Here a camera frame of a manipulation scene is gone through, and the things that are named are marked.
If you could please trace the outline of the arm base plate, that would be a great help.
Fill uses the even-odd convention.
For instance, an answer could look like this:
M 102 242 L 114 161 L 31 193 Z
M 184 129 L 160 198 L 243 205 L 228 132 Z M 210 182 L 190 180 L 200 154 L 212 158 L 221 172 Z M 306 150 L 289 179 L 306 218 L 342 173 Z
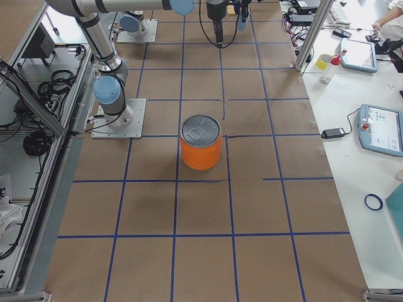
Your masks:
M 123 18 L 119 20 L 120 31 L 118 33 L 117 43 L 154 43 L 156 40 L 158 20 L 143 19 L 135 21 L 132 18 Z
M 102 118 L 94 122 L 95 130 L 91 132 L 93 139 L 119 139 L 142 137 L 144 116 L 147 100 L 144 98 L 126 99 L 126 109 L 115 120 L 115 117 L 104 115 L 102 107 L 98 106 L 98 115 Z

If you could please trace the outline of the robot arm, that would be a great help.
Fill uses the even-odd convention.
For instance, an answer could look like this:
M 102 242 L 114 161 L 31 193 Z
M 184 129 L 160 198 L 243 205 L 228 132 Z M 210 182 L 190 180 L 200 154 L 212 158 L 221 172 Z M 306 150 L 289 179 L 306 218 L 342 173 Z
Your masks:
M 186 16 L 196 6 L 195 1 L 47 1 L 47 4 L 59 13 L 75 18 L 89 43 L 101 73 L 94 83 L 93 92 L 103 110 L 105 126 L 113 130 L 128 127 L 134 112 L 125 97 L 128 67 L 108 38 L 99 15 L 165 10 Z
M 171 9 L 176 13 L 186 16 L 193 12 L 196 1 L 172 0 L 169 1 Z M 239 12 L 242 3 L 240 1 L 206 1 L 207 16 L 212 21 L 221 21 L 227 14 L 227 6 L 235 5 L 235 12 Z

